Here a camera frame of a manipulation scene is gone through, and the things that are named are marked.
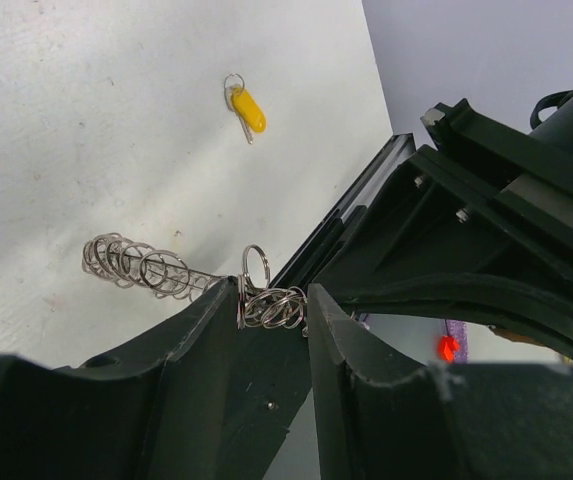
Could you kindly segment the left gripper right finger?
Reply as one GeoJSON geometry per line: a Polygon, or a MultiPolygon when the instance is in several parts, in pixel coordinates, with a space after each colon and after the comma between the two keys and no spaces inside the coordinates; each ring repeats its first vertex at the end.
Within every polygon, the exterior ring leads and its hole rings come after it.
{"type": "Polygon", "coordinates": [[[421,364],[308,290],[325,479],[573,479],[573,365],[421,364]]]}

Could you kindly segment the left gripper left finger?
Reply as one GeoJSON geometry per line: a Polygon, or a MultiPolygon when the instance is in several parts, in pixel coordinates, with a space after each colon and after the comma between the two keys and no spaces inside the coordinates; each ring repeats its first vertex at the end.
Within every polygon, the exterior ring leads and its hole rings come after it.
{"type": "Polygon", "coordinates": [[[78,368],[0,354],[0,479],[259,479],[311,389],[299,330],[239,329],[238,289],[78,368]]]}

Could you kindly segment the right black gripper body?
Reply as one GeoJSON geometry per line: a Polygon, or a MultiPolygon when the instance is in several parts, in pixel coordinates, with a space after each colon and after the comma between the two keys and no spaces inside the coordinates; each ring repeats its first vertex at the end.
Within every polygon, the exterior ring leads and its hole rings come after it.
{"type": "Polygon", "coordinates": [[[573,157],[475,112],[385,180],[316,275],[348,312],[462,320],[573,359],[573,157]]]}

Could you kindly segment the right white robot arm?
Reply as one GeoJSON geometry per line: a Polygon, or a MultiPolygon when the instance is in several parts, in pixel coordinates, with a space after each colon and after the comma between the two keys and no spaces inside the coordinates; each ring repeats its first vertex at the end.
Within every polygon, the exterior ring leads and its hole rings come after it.
{"type": "Polygon", "coordinates": [[[489,325],[573,359],[573,90],[521,133],[467,101],[423,116],[418,148],[316,282],[348,312],[489,325]]]}

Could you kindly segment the silver spiked keyring disc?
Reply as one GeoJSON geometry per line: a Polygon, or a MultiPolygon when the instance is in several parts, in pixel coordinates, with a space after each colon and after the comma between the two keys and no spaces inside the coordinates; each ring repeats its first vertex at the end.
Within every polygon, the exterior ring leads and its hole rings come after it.
{"type": "MultiPolygon", "coordinates": [[[[194,302],[223,277],[195,270],[176,253],[135,242],[119,233],[96,236],[82,249],[82,270],[122,289],[140,287],[157,299],[194,302]]],[[[241,258],[236,322],[240,329],[300,330],[308,336],[307,296],[303,289],[271,284],[271,269],[261,247],[250,244],[241,258]]]]}

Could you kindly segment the yellow tag key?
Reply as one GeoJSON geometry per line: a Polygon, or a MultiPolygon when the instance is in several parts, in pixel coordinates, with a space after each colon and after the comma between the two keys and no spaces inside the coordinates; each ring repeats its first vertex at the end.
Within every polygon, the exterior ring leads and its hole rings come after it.
{"type": "Polygon", "coordinates": [[[247,143],[252,145],[254,135],[263,133],[267,127],[263,110],[249,93],[240,74],[228,74],[223,80],[223,88],[227,108],[235,114],[247,143]]]}

